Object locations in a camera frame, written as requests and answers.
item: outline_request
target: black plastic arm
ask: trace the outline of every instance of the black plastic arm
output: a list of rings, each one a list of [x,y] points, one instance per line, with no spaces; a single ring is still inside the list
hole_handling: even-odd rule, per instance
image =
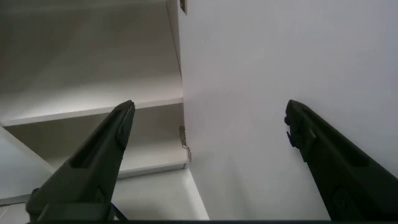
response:
[[[391,173],[302,103],[289,101],[285,123],[332,220],[398,220],[398,180]]]
[[[112,220],[111,198],[135,107],[121,103],[26,203],[31,221]]]

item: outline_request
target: white cabinet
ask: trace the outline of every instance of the white cabinet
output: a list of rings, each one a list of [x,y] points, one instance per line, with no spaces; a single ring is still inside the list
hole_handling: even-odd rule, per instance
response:
[[[0,199],[39,187],[126,100],[119,177],[186,167],[165,1],[2,1],[0,29]]]

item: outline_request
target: white panel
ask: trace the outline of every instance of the white panel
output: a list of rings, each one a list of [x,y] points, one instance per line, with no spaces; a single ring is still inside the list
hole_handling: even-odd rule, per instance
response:
[[[167,0],[166,3],[167,3],[167,12],[169,13],[170,26],[173,32],[175,51],[177,52],[178,62],[181,63],[180,30],[178,25],[178,10],[180,9],[180,1]]]
[[[0,199],[32,193],[52,172],[43,159],[0,127]]]
[[[328,219],[289,144],[305,103],[398,175],[398,1],[190,0],[179,10],[187,142],[210,218]]]
[[[182,102],[165,1],[3,14],[0,31],[3,126]]]
[[[58,169],[104,120],[106,114],[7,127],[7,130]],[[120,174],[187,162],[178,127],[182,105],[136,110]]]

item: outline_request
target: cabinet hinge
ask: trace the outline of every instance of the cabinet hinge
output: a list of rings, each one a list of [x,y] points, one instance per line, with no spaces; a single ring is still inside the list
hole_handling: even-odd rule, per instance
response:
[[[189,162],[192,162],[191,149],[187,146],[187,139],[185,137],[185,126],[182,125],[180,126],[180,140],[182,147],[187,150]]]

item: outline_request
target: white shelf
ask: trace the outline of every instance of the white shelf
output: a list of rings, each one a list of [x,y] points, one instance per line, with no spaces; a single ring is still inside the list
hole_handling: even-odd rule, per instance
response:
[[[112,203],[130,220],[208,220],[189,169],[118,180]]]
[[[97,114],[6,129],[54,169],[58,169],[105,116]],[[181,104],[136,110],[119,175],[128,177],[143,170],[177,165],[181,169],[188,160],[187,151],[179,140],[178,127],[183,124],[182,118]]]
[[[164,2],[0,15],[3,126],[182,102]]]

